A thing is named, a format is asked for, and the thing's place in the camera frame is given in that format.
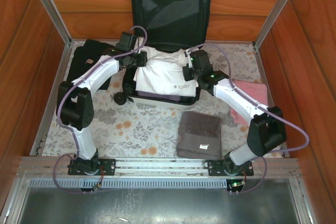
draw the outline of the suitcase lid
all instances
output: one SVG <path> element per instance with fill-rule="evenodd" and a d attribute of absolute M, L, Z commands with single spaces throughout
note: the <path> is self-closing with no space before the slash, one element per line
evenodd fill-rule
<path fill-rule="evenodd" d="M 146 45 L 175 52 L 204 43 L 211 0 L 131 0 L 133 24 L 148 33 Z M 136 29 L 135 34 L 144 36 Z"/>

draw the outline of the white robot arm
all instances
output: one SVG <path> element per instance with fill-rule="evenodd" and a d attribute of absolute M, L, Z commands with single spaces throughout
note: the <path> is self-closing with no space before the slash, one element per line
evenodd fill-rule
<path fill-rule="evenodd" d="M 99 61 L 85 74 L 83 74 L 78 79 L 72 81 L 73 85 L 81 82 L 87 75 L 90 77 L 78 85 L 79 89 L 88 89 L 91 92 L 91 97 L 94 96 L 96 91 L 101 87 L 101 85 L 109 79 L 112 75 L 119 71 L 119 62 L 113 59 L 111 56 L 103 55 L 100 57 Z M 73 133 L 77 137 L 79 154 L 78 157 L 84 160 L 90 160 L 96 153 L 96 146 L 93 143 L 90 126 L 78 130 L 76 127 L 71 125 L 68 126 L 72 129 Z"/>
<path fill-rule="evenodd" d="M 282 111 L 278 107 L 269 108 L 261 104 L 235 86 L 228 75 L 214 71 L 204 50 L 187 52 L 186 55 L 189 60 L 183 68 L 185 80 L 197 80 L 199 87 L 226 102 L 249 124 L 246 143 L 224 156 L 229 174 L 234 174 L 244 163 L 264 156 L 286 141 L 284 123 L 265 113 L 269 111 L 282 118 Z"/>

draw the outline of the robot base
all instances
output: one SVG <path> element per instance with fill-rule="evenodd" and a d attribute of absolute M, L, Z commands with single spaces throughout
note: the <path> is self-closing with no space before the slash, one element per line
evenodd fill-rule
<path fill-rule="evenodd" d="M 74 161 L 70 161 L 68 165 L 68 175 L 100 175 L 103 169 L 105 176 L 113 176 L 116 170 L 116 160 L 98 158 L 98 150 L 90 160 L 84 160 L 78 157 Z"/>
<path fill-rule="evenodd" d="M 209 176 L 253 176 L 254 174 L 251 161 L 247 161 L 231 171 L 228 169 L 225 159 L 206 160 L 203 165 L 208 169 Z"/>

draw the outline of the gray towel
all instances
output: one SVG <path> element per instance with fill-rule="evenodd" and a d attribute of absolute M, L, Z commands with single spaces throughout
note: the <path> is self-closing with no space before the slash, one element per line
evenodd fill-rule
<path fill-rule="evenodd" d="M 193 111 L 183 112 L 178 128 L 178 157 L 213 159 L 222 157 L 221 119 Z"/>

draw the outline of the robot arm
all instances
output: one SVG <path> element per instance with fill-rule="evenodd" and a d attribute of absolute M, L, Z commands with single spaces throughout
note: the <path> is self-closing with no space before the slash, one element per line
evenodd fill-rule
<path fill-rule="evenodd" d="M 138 37 L 123 33 L 120 42 L 107 49 L 99 61 L 78 79 L 60 84 L 57 99 L 57 111 L 66 93 L 73 87 L 76 88 L 65 98 L 61 108 L 60 119 L 63 125 L 71 130 L 78 142 L 79 161 L 90 161 L 93 157 L 98 158 L 97 149 L 93 143 L 90 123 L 93 120 L 94 110 L 92 97 L 101 85 L 119 70 L 129 66 L 143 67 L 146 65 L 146 52 L 130 54 L 117 58 L 118 55 L 131 51 Z"/>
<path fill-rule="evenodd" d="M 232 87 L 228 75 L 213 70 L 209 57 L 204 50 L 194 51 L 190 54 L 187 52 L 186 55 L 188 64 L 183 67 L 185 80 L 196 80 L 203 90 L 226 102 L 249 124 L 246 143 L 224 156 L 224 164 L 228 173 L 236 173 L 244 163 L 257 156 L 264 156 L 285 142 L 284 123 L 264 112 L 266 110 L 282 117 L 282 111 L 278 107 L 269 108 L 250 97 L 237 86 Z M 252 105 L 237 91 L 256 105 Z"/>

